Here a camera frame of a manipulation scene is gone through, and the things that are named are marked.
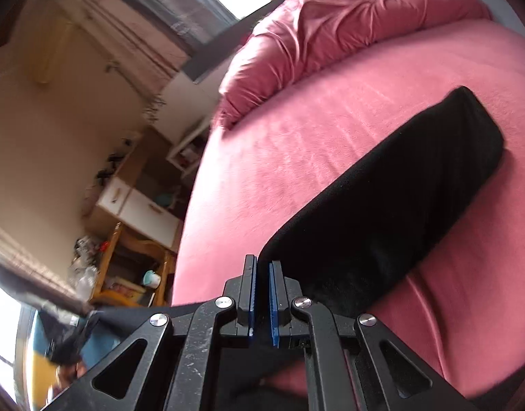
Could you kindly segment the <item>person left hand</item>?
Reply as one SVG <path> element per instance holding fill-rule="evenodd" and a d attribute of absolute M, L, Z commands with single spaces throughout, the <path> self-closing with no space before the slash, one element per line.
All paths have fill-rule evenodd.
<path fill-rule="evenodd" d="M 48 389 L 46 403 L 51 403 L 56 396 L 85 375 L 86 372 L 87 367 L 82 360 L 73 365 L 59 365 L 56 369 L 56 381 Z"/>

